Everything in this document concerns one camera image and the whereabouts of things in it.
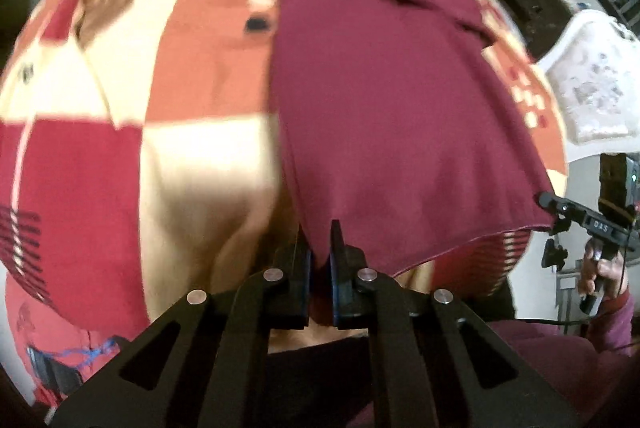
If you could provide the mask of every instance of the maroon garment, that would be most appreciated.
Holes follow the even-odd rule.
[[[332,218],[398,274],[483,236],[551,225],[551,191],[481,56],[475,0],[280,0],[271,94],[298,216],[322,265]]]
[[[586,338],[561,336],[557,327],[513,320],[490,326],[586,421],[631,367],[629,351],[614,349],[631,343],[633,314],[634,300],[626,292],[603,302]]]

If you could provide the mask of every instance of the person's arm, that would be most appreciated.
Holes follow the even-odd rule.
[[[587,339],[598,352],[615,350],[631,343],[631,318],[634,314],[634,299],[628,290],[623,257],[618,253],[612,261],[600,260],[596,264],[593,254],[601,248],[597,241],[587,242],[578,283],[581,293],[593,294],[596,276],[606,278],[604,299],[587,331]],[[629,350],[620,350],[620,354],[629,353]]]

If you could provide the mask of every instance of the purple sleeve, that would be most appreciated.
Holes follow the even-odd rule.
[[[630,344],[633,315],[634,299],[628,290],[614,300],[603,301],[589,325],[587,339],[598,352]],[[628,349],[619,353],[630,355]]]

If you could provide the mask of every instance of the silver screw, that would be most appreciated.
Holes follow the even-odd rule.
[[[378,277],[378,273],[375,269],[370,267],[365,267],[358,271],[358,278],[360,278],[363,282],[372,282]]]
[[[187,301],[191,305],[200,305],[201,303],[204,303],[206,299],[207,293],[202,289],[194,289],[189,294],[187,294]]]
[[[453,294],[451,293],[451,291],[447,291],[446,289],[438,289],[433,293],[433,299],[438,303],[446,305],[447,303],[451,303],[453,301]]]
[[[284,273],[282,272],[282,269],[272,267],[271,269],[267,269],[262,276],[264,276],[264,279],[268,282],[277,282],[282,280]]]

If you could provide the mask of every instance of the person's hand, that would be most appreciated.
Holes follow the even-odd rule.
[[[596,290],[596,276],[606,278],[604,285],[605,298],[613,299],[626,291],[629,287],[626,270],[623,270],[624,259],[620,253],[611,260],[593,261],[595,252],[602,252],[602,242],[591,239],[584,246],[584,259],[582,261],[582,271],[580,281],[578,281],[578,292],[582,295],[594,294]]]

